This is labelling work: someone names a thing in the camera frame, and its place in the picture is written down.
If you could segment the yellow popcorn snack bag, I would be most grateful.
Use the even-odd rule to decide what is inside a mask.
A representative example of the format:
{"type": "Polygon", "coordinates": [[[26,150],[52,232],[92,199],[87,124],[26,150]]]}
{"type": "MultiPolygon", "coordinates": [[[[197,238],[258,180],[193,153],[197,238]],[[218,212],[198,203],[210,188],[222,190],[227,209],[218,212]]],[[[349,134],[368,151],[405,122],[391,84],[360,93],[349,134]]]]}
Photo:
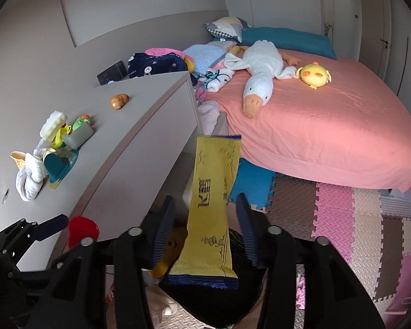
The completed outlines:
{"type": "MultiPolygon", "coordinates": [[[[10,158],[16,163],[18,170],[24,168],[25,152],[14,151],[10,158]]],[[[48,180],[51,189],[55,189],[60,182],[68,175],[78,160],[79,151],[72,149],[55,150],[51,148],[34,150],[30,153],[42,159],[47,169],[48,175],[44,180],[48,180]]]]}

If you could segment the brown potato toy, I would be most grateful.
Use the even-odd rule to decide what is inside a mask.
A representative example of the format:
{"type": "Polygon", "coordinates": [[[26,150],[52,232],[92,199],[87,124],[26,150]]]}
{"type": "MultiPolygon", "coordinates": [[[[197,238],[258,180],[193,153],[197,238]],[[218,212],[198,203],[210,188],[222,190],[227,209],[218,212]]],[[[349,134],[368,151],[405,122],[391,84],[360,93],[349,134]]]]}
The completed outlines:
{"type": "Polygon", "coordinates": [[[114,110],[122,109],[124,105],[128,103],[129,99],[129,96],[126,93],[114,95],[110,99],[110,106],[114,110]]]}

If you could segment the bed with pink sheet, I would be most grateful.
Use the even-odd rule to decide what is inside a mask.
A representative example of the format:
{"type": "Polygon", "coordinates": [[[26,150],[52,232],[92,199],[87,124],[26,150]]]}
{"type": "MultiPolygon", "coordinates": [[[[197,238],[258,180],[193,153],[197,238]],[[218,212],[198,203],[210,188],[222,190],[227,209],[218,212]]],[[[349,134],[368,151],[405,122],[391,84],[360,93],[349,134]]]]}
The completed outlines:
{"type": "Polygon", "coordinates": [[[411,191],[411,115],[369,68],[351,59],[299,52],[333,80],[312,89],[276,80],[258,114],[243,114],[244,70],[207,98],[226,114],[249,162],[292,177],[365,189],[411,191]]]}

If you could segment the yellow snack wrapper packet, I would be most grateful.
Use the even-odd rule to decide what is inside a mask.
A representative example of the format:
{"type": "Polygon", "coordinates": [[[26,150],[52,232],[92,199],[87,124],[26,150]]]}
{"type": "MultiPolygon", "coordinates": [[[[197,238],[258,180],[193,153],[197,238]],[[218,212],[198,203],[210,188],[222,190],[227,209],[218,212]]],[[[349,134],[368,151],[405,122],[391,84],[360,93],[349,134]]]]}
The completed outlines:
{"type": "Polygon", "coordinates": [[[171,284],[236,289],[227,203],[238,173],[240,136],[199,136],[192,177],[188,235],[168,273],[171,284]]]}

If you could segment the teal pillow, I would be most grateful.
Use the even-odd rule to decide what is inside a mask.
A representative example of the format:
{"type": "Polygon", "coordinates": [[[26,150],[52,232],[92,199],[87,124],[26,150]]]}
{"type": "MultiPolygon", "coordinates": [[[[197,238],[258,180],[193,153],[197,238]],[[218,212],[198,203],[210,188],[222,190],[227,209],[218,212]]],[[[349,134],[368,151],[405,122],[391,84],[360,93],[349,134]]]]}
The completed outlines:
{"type": "Polygon", "coordinates": [[[242,32],[242,45],[251,46],[258,40],[272,42],[276,48],[297,50],[337,59],[327,36],[284,27],[249,27],[242,32]]]}

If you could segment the pink folded cloth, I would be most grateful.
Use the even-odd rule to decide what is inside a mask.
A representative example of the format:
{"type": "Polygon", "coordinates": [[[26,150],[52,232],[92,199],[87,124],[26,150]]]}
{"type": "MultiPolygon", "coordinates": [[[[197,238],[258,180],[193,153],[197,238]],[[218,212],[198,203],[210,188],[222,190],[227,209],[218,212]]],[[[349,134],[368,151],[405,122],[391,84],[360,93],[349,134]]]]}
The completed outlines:
{"type": "Polygon", "coordinates": [[[148,48],[145,53],[150,56],[164,56],[172,53],[181,59],[185,58],[185,53],[183,51],[173,48],[148,48]]]}

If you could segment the white cartoon print cloth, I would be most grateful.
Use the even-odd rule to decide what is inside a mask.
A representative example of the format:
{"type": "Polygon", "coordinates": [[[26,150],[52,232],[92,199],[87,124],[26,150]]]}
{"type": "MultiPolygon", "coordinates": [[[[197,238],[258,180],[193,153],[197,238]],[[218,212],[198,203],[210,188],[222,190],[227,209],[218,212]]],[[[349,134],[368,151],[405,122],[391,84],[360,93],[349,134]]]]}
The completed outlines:
{"type": "Polygon", "coordinates": [[[217,70],[208,70],[200,81],[200,87],[207,92],[218,92],[225,86],[235,75],[234,70],[220,68],[217,70]]]}

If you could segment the red round object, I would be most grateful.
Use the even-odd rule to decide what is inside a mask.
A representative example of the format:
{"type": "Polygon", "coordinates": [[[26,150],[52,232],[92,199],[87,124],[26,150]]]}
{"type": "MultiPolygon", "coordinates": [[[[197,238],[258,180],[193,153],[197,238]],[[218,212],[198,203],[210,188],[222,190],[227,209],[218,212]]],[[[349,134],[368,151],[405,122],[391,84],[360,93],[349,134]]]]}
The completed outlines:
{"type": "Polygon", "coordinates": [[[85,238],[91,238],[94,241],[98,240],[100,235],[97,224],[89,218],[83,216],[75,216],[68,224],[69,238],[67,246],[72,249],[78,246],[85,238]]]}

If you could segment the colourful foam floor mat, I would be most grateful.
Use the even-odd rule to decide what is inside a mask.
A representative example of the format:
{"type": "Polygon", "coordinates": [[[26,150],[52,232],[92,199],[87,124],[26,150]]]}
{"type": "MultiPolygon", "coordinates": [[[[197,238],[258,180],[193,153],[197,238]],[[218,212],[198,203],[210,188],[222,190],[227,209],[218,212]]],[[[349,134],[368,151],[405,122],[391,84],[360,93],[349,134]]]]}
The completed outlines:
{"type": "Polygon", "coordinates": [[[387,328],[411,305],[411,201],[300,180],[241,160],[230,197],[244,193],[255,210],[298,239],[327,237],[350,265],[387,328]]]}

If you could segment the yellow chick plush toy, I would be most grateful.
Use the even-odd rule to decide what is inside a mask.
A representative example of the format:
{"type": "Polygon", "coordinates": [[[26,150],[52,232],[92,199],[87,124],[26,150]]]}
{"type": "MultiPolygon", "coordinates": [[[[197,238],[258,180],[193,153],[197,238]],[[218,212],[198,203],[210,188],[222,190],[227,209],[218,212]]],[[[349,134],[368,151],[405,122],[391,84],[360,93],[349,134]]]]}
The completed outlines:
{"type": "Polygon", "coordinates": [[[313,90],[332,82],[330,72],[317,62],[299,68],[296,76],[313,90]]]}

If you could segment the patterned grey yellow pillow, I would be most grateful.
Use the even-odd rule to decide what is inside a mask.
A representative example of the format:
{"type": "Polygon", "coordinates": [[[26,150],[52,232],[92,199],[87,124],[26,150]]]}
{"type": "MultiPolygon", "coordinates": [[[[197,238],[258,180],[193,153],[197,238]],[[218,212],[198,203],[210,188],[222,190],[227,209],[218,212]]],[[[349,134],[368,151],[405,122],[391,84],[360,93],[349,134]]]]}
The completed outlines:
{"type": "Polygon", "coordinates": [[[205,23],[205,29],[213,36],[219,39],[233,39],[238,42],[243,41],[242,32],[249,28],[250,25],[238,17],[222,17],[210,23],[205,23]]]}

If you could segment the navy rabbit print blanket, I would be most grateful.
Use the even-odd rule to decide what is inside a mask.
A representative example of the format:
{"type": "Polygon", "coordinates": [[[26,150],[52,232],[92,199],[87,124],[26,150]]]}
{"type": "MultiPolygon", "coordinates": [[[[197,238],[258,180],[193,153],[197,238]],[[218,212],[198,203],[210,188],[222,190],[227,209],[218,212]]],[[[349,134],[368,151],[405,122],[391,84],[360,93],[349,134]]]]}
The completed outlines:
{"type": "Polygon", "coordinates": [[[127,63],[127,74],[130,79],[180,71],[188,71],[188,66],[175,53],[168,53],[162,56],[135,53],[129,58],[127,63]]]}

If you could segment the green frog rattle toy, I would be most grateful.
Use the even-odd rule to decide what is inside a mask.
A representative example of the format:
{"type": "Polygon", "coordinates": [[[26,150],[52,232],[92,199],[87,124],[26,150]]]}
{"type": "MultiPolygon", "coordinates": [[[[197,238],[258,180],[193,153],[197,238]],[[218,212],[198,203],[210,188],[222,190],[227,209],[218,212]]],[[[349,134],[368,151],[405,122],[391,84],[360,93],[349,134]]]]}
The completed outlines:
{"type": "Polygon", "coordinates": [[[81,115],[74,123],[72,126],[72,131],[74,132],[77,130],[79,127],[81,127],[84,123],[89,123],[91,124],[91,117],[88,114],[81,115]]]}

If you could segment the white tissue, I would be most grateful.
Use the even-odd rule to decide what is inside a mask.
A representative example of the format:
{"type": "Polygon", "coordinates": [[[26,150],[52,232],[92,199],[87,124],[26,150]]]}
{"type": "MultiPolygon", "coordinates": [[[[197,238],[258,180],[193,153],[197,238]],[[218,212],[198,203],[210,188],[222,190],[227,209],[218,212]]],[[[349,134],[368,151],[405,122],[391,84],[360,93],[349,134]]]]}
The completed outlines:
{"type": "Polygon", "coordinates": [[[40,192],[48,175],[42,159],[30,153],[25,154],[24,168],[18,171],[15,187],[23,201],[33,201],[40,192]]]}

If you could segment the black wall socket panel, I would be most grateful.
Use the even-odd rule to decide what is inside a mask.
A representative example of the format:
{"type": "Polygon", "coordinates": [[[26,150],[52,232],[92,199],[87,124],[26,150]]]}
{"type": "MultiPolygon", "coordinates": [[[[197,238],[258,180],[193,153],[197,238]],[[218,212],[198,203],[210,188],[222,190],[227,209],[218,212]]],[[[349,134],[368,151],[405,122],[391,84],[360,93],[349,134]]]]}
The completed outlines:
{"type": "Polygon", "coordinates": [[[123,80],[127,76],[127,69],[122,61],[110,66],[96,76],[101,86],[123,80]]]}

